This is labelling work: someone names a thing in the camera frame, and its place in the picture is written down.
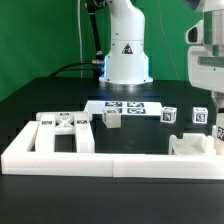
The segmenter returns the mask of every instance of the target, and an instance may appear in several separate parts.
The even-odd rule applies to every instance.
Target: green screen
[[[155,80],[187,80],[185,32],[202,17],[183,0],[133,0],[146,17],[145,53]],[[0,101],[36,77],[80,61],[77,0],[0,0]],[[110,15],[96,14],[103,52],[110,50]],[[85,0],[81,0],[83,60],[95,58]],[[60,76],[80,77],[80,72]]]

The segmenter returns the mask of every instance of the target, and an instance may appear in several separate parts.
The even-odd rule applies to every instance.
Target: white cube
[[[121,127],[121,109],[114,107],[104,107],[102,120],[107,128]]]
[[[193,123],[196,124],[207,124],[208,110],[204,107],[193,107],[192,112]]]
[[[176,121],[177,108],[175,107],[163,107],[161,110],[160,121],[163,123],[174,123]]]

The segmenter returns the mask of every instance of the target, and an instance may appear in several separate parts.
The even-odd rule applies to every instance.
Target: warning label
[[[133,54],[130,44],[126,45],[126,47],[122,51],[122,54]]]

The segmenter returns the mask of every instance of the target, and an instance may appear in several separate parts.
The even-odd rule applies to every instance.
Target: black table
[[[167,154],[168,138],[211,134],[210,92],[184,81],[154,81],[137,93],[97,87],[92,79],[38,78],[0,103],[0,153],[37,112],[79,111],[87,100],[161,102],[177,107],[175,124],[158,117],[122,117],[121,129],[91,122],[96,153]],[[206,107],[207,125],[192,123],[192,107]],[[220,180],[0,176],[0,223],[223,223]]]

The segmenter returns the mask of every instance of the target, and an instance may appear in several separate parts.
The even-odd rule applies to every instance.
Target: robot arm
[[[90,2],[96,10],[106,3],[111,18],[111,49],[105,57],[105,72],[99,79],[100,85],[134,90],[151,84],[149,59],[144,53],[143,13],[130,0]]]
[[[203,20],[187,31],[192,46],[188,52],[188,73],[193,86],[212,91],[217,108],[216,149],[224,155],[224,1],[185,0]]]

